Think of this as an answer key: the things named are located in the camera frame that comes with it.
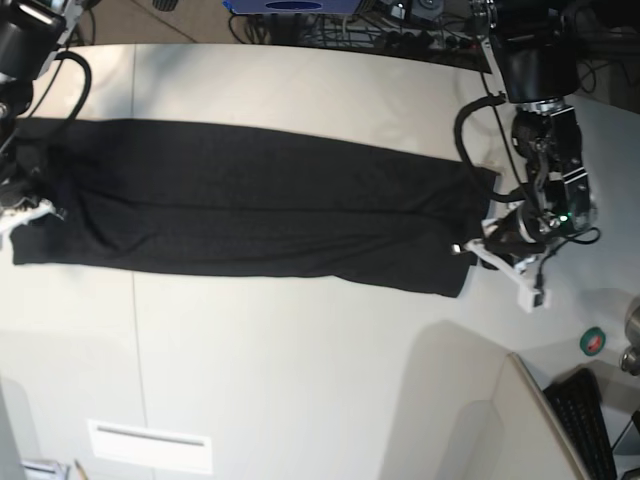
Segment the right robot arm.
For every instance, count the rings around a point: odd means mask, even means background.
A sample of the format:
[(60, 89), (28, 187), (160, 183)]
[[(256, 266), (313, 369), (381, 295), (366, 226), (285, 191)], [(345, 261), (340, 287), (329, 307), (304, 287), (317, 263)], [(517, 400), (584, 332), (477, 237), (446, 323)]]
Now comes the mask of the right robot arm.
[(1, 3), (1, 236), (56, 208), (44, 192), (42, 168), (24, 167), (16, 159), (21, 144), (38, 144), (38, 139), (21, 139), (18, 117), (33, 113), (33, 83), (53, 62), (76, 62), (84, 71), (85, 84), (69, 117), (56, 127), (58, 135), (75, 120), (84, 106), (92, 83), (91, 69), (84, 58), (67, 49), (81, 16), (93, 1), (3, 1)]

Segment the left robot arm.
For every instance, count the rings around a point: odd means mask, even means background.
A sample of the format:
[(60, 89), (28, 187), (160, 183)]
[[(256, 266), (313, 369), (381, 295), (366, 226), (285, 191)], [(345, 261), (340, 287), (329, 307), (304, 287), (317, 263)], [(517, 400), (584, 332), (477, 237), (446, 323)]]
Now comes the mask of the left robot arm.
[[(595, 200), (582, 158), (583, 136), (575, 109), (566, 101), (580, 85), (574, 29), (567, 1), (473, 1), (473, 33), (498, 91), (458, 112), (453, 135), (472, 184), (506, 206), (504, 216), (483, 221), (481, 235), (455, 247), (470, 252), (518, 287), (518, 303), (530, 312), (545, 306), (544, 266), (570, 243), (598, 236)], [(507, 155), (519, 155), (516, 187), (498, 193), (480, 177), (463, 142), (466, 120), (477, 111), (510, 104), (511, 132), (502, 137)]]

